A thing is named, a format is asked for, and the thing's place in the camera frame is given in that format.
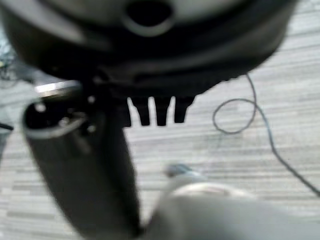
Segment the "floor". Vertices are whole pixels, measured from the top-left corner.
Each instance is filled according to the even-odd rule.
[[[320,0],[300,3],[287,35],[280,50],[250,75],[280,154],[320,188]],[[10,135],[0,131],[4,137],[0,140],[4,148],[0,240],[78,240],[46,190],[21,134],[22,111],[36,97],[32,86],[24,82],[0,89],[0,122],[15,125]],[[172,123],[170,108],[167,127],[156,127],[154,115],[152,126],[141,127],[131,106],[133,127],[125,132],[138,173],[144,218],[150,216],[167,182],[163,168],[186,163],[212,181],[248,190],[306,221],[320,222],[320,200],[278,163],[260,116],[239,135],[215,130],[212,113],[230,98],[252,98],[244,77],[199,96],[184,125]],[[237,129],[246,124],[251,110],[245,103],[231,104],[222,110],[218,122],[229,130]]]

